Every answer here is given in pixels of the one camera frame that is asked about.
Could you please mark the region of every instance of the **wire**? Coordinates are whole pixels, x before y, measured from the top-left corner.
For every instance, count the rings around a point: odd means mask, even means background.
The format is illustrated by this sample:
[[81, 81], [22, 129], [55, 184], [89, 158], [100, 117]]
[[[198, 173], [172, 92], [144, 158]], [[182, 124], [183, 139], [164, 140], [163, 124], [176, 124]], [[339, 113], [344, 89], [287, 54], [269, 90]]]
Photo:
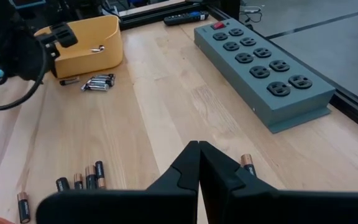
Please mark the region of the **wire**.
[[[248, 14], [259, 14], [260, 15], [259, 20], [255, 21], [255, 20], [251, 19], [251, 17], [249, 17]], [[256, 13], [240, 12], [240, 15], [246, 15], [246, 17], [248, 17], [247, 21], [250, 20], [254, 23], [260, 22], [262, 20], [262, 16], [263, 16], [263, 14], [261, 12], [256, 12]]]
[[31, 87], [31, 89], [22, 98], [16, 100], [13, 103], [9, 103], [8, 105], [0, 106], [0, 111], [9, 110], [9, 109], [19, 106], [22, 103], [24, 103], [25, 101], [27, 101], [35, 93], [35, 91], [38, 89], [39, 85], [42, 83], [42, 79], [45, 76], [45, 72], [46, 72], [45, 69], [47, 66], [47, 52], [46, 52], [43, 44], [41, 43], [41, 41], [38, 40], [38, 44], [42, 51], [42, 67], [41, 67], [40, 73], [38, 75], [38, 78], [36, 79], [34, 85]]
[[256, 13], [256, 12], [261, 12], [262, 8], [259, 6], [240, 6], [240, 12], [245, 12], [245, 10], [251, 10], [251, 11], [255, 10], [255, 12], [246, 12], [246, 13]]

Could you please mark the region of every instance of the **copper-top battery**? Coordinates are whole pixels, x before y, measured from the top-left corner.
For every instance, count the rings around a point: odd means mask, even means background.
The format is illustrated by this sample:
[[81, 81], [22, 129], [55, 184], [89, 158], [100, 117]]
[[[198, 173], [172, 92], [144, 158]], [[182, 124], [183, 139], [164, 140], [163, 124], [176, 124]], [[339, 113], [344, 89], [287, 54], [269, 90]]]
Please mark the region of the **copper-top battery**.
[[96, 177], [98, 178], [98, 188], [106, 189], [106, 179], [104, 178], [103, 162], [98, 161], [95, 163], [96, 166]]
[[241, 156], [241, 166], [248, 170], [248, 172], [250, 172], [252, 175], [256, 176], [256, 170], [250, 154], [244, 154]]
[[241, 166], [253, 164], [252, 157], [250, 154], [244, 154], [241, 156]]
[[74, 189], [84, 189], [82, 174], [74, 174]]
[[97, 189], [98, 185], [96, 183], [96, 169], [94, 165], [90, 165], [85, 168], [85, 176], [86, 188], [90, 190]]
[[30, 221], [29, 197], [25, 192], [17, 194], [17, 206], [19, 207], [20, 223], [28, 223]]

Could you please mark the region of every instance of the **wood grain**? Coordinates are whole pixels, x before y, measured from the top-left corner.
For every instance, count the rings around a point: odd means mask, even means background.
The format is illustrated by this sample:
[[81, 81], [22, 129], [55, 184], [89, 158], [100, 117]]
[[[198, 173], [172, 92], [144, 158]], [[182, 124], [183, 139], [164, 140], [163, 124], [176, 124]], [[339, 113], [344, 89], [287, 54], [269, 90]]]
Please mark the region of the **wood grain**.
[[[323, 118], [271, 134], [193, 43], [194, 24], [162, 22], [122, 33], [125, 59], [108, 92], [53, 77], [22, 106], [0, 112], [0, 217], [18, 222], [16, 193], [38, 203], [55, 180], [102, 160], [109, 189], [145, 189], [191, 140], [207, 140], [280, 189], [358, 191], [358, 125], [330, 106]], [[12, 78], [0, 104], [31, 83]], [[199, 221], [206, 223], [203, 204]]]

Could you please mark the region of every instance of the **aa battery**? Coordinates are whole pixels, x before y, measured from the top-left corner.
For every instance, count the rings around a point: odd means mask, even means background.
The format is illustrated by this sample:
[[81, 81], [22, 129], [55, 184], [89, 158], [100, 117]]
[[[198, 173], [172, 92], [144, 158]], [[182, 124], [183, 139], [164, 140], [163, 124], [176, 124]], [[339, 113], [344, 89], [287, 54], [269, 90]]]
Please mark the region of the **aa battery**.
[[98, 178], [98, 188], [106, 189], [106, 179], [104, 178], [103, 162], [98, 161], [95, 163], [96, 166], [96, 177]]
[[69, 190], [70, 184], [68, 184], [68, 180], [66, 177], [61, 177], [56, 180], [56, 187], [58, 192], [62, 192], [64, 190]]
[[98, 186], [96, 184], [96, 171], [94, 165], [85, 168], [85, 176], [86, 188], [90, 190], [97, 189]]
[[110, 89], [108, 84], [98, 84], [92, 83], [91, 85], [87, 84], [85, 87], [87, 90], [98, 90], [98, 91], [108, 91]]
[[30, 221], [29, 197], [25, 192], [17, 194], [17, 205], [19, 206], [20, 223], [28, 223]]
[[108, 78], [110, 80], [114, 80], [116, 78], [116, 75], [115, 74], [97, 75], [96, 78]]
[[74, 174], [74, 189], [84, 189], [82, 174]]
[[109, 87], [112, 87], [113, 86], [113, 81], [108, 79], [108, 78], [95, 78], [93, 77], [90, 81], [88, 81], [88, 85], [102, 85], [103, 84], [107, 84], [109, 85]]
[[65, 85], [69, 85], [69, 84], [73, 84], [73, 83], [78, 83], [80, 81], [79, 77], [76, 78], [71, 78], [71, 79], [67, 79], [67, 80], [60, 80], [60, 85], [65, 86]]
[[250, 174], [257, 177], [254, 163], [252, 162], [252, 157], [250, 154], [244, 154], [241, 156], [241, 166], [244, 169], [248, 170]]

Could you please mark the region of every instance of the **yellow plastic tray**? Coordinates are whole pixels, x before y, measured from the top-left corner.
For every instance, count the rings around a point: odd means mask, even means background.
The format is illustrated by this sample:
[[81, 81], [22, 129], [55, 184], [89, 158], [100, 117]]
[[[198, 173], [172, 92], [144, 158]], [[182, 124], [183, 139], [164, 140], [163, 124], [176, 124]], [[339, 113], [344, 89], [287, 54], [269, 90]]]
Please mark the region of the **yellow plastic tray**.
[[[57, 78], [66, 78], [97, 70], [113, 68], [122, 61], [124, 52], [119, 19], [116, 16], [101, 16], [69, 22], [78, 43], [63, 48], [56, 43], [60, 57], [56, 59]], [[40, 29], [35, 35], [50, 33], [49, 27]], [[100, 45], [104, 50], [92, 52]]]

